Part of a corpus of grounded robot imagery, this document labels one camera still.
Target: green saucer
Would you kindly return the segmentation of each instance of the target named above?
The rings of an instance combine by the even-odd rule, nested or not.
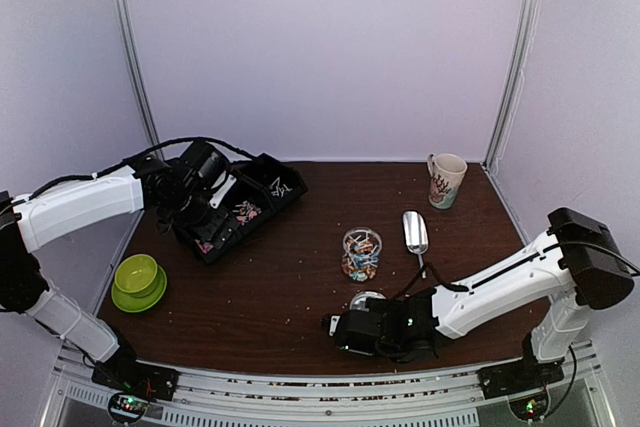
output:
[[[160,266],[158,266],[158,276],[160,280],[158,287],[149,295],[140,298],[125,294],[116,287],[116,283],[114,282],[111,286],[111,300],[113,300],[116,307],[129,314],[136,314],[150,309],[158,303],[167,290],[167,273]]]

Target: green bowl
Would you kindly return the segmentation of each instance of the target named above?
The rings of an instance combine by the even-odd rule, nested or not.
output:
[[[132,255],[116,270],[115,284],[120,291],[132,297],[145,297],[155,290],[158,264],[145,254]]]

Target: black tray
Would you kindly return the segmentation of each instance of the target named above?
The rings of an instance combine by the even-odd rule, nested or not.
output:
[[[267,154],[250,162],[232,164],[231,175],[237,181],[207,225],[174,226],[173,229],[178,240],[189,245],[196,257],[207,264],[224,255],[308,190],[295,169]],[[251,219],[241,215],[243,202],[249,202],[259,213]]]

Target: wooden tabletop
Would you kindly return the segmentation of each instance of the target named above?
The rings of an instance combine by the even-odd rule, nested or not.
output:
[[[320,328],[360,290],[393,295],[418,269],[404,245],[402,213],[424,216],[425,258],[453,281],[487,267],[522,245],[479,165],[470,165],[454,206],[427,201],[424,164],[294,163],[309,192],[212,265],[198,261],[173,234],[155,231],[146,213],[126,255],[152,255],[166,270],[164,298],[141,314],[104,300],[100,317],[118,328],[143,359],[269,374],[365,374],[441,368],[521,355],[524,336],[548,308],[540,300],[487,322],[439,359],[395,364],[338,351]],[[382,236],[378,275],[364,284],[340,269],[342,237],[356,226]],[[433,285],[432,276],[421,286]]]

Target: white panel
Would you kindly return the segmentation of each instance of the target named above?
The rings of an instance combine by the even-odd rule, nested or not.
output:
[[[640,3],[542,0],[498,180],[529,235],[568,206],[611,227],[640,262]],[[638,292],[588,327],[621,413],[636,425]]]
[[[144,147],[112,0],[0,0],[0,190],[31,192]],[[131,219],[119,217],[36,253],[43,272],[92,306]],[[30,426],[59,342],[0,314],[2,425]]]
[[[484,158],[521,0],[129,0],[161,138]]]

